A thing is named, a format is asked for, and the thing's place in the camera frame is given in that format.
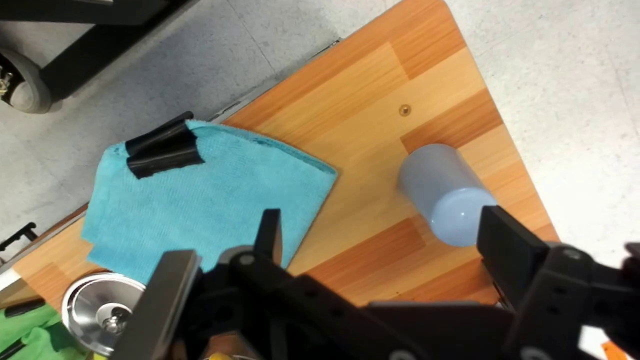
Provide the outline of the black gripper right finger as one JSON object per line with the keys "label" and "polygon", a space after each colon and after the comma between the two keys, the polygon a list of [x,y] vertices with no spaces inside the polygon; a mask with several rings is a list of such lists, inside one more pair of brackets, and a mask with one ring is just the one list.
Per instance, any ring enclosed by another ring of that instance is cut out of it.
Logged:
{"label": "black gripper right finger", "polygon": [[513,313],[533,313],[533,283],[550,246],[502,207],[483,207],[478,252],[499,299]]}

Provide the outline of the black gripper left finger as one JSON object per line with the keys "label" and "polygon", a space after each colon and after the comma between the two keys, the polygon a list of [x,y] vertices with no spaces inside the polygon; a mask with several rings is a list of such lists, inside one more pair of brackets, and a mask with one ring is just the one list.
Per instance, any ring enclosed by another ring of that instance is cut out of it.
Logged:
{"label": "black gripper left finger", "polygon": [[172,251],[160,259],[110,360],[165,358],[197,270],[194,251]]}

